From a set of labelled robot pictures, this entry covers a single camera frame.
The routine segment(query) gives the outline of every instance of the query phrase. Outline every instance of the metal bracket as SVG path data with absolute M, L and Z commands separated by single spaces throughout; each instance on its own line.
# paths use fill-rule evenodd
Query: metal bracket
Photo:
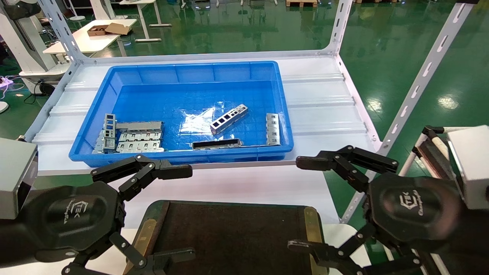
M 406 98 L 404 99 L 401 108 L 396 115 L 396 118 L 392 122 L 391 127 L 389 128 L 389 131 L 384 138 L 382 146 L 377 151 L 377 154 L 387 156 L 387 153 L 389 153 L 392 144 L 399 136 L 399 133 L 406 124 L 406 121 L 409 115 L 411 115 L 414 106 L 419 101 L 424 89 L 428 85 L 428 82 L 438 68 L 438 65 L 445 56 L 446 51 L 452 44 L 455 36 L 457 35 L 460 27 L 466 20 L 473 6 L 474 4 L 456 3 L 453 7 L 450 15 L 448 16 L 448 19 L 446 20 L 442 30 L 440 31 L 440 34 L 438 35 L 438 38 L 435 41 L 435 44 L 428 53 L 428 56 L 426 57 L 423 66 L 418 72 L 418 75 L 416 76 L 413 85 L 409 89 L 409 92 L 406 95 Z M 374 178 L 375 174 L 376 173 L 372 171 L 367 171 L 367 173 L 365 173 L 370 181 Z M 349 222 L 356 208 L 363 201 L 364 196 L 364 193 L 355 193 L 352 200 L 350 201 L 350 204 L 348 204 L 346 211 L 340 220 L 340 223 L 345 224 Z

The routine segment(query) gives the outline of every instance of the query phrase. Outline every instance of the gray metal box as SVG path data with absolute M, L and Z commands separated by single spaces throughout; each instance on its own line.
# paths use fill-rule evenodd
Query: gray metal box
M 450 162 L 457 185 L 469 209 L 489 209 L 489 127 L 448 133 Z
M 37 177 L 37 145 L 0 138 L 0 219 L 15 219 Z

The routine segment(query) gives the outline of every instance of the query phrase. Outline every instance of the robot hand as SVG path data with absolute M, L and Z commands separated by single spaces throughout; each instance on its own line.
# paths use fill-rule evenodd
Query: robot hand
M 108 185 L 131 174 L 119 191 Z M 94 182 L 88 186 L 32 190 L 16 219 L 0 220 L 0 243 L 5 248 L 1 250 L 1 267 L 75 257 L 63 274 L 100 275 L 85 265 L 112 245 L 133 263 L 130 275 L 166 273 L 172 262 L 195 258 L 192 248 L 145 258 L 120 235 L 126 216 L 124 201 L 130 201 L 155 179 L 191 177 L 191 166 L 137 155 L 94 169 L 91 175 Z

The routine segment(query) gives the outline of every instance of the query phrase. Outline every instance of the metal frame part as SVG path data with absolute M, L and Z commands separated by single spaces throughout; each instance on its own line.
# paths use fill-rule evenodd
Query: metal frame part
M 406 124 L 406 121 L 411 115 L 414 106 L 418 103 L 422 93 L 424 92 L 424 89 L 428 85 L 428 82 L 438 68 L 438 65 L 445 56 L 446 51 L 452 44 L 455 36 L 457 35 L 460 27 L 464 23 L 473 6 L 474 4 L 456 3 L 453 7 L 450 15 L 448 16 L 448 19 L 446 20 L 442 30 L 440 31 L 440 34 L 438 35 L 438 38 L 435 41 L 435 44 L 431 48 L 428 56 L 426 57 L 426 60 L 423 63 L 423 66 L 421 67 L 418 75 L 413 82 L 413 85 L 409 89 L 409 92 L 404 99 L 401 108 L 399 109 L 391 126 L 389 127 L 389 131 L 387 132 L 383 140 L 382 146 L 377 151 L 378 154 L 382 156 L 387 156 L 387 154 L 391 150 L 392 144 L 399 136 L 399 133 Z M 372 171 L 367 171 L 366 173 L 369 180 L 372 180 L 375 174 L 376 173 Z M 363 202 L 364 196 L 364 193 L 355 192 L 353 198 L 351 199 L 345 210 L 345 213 L 341 217 L 340 222 L 342 224 L 348 223 L 358 205 Z
M 278 114 L 267 114 L 267 145 L 280 145 Z
M 211 133 L 213 135 L 219 134 L 247 113 L 248 107 L 246 107 L 244 104 L 238 105 L 236 108 L 231 109 L 218 119 L 211 122 Z

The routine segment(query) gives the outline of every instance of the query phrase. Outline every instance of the white shelf surface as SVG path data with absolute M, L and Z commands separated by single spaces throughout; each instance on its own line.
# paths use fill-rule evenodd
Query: white shelf surface
M 327 55 L 227 58 L 233 55 L 223 54 L 222 59 L 205 60 L 206 55 L 196 56 L 198 60 L 183 58 L 182 61 L 138 63 L 131 59 L 131 62 L 123 64 L 80 65 L 60 100 L 51 109 L 42 129 L 32 140 L 39 147 L 39 175 L 87 174 L 92 170 L 83 162 L 71 161 L 68 153 L 102 80 L 114 65 L 254 60 L 274 60 L 279 64 L 294 149 L 283 161 L 201 163 L 193 165 L 194 169 L 291 165 L 297 156 L 315 156 L 320 150 L 337 150 L 346 145 L 375 151 L 376 145 L 372 141 L 375 129 L 349 80 L 346 68 L 342 66 L 340 69 L 337 58 Z

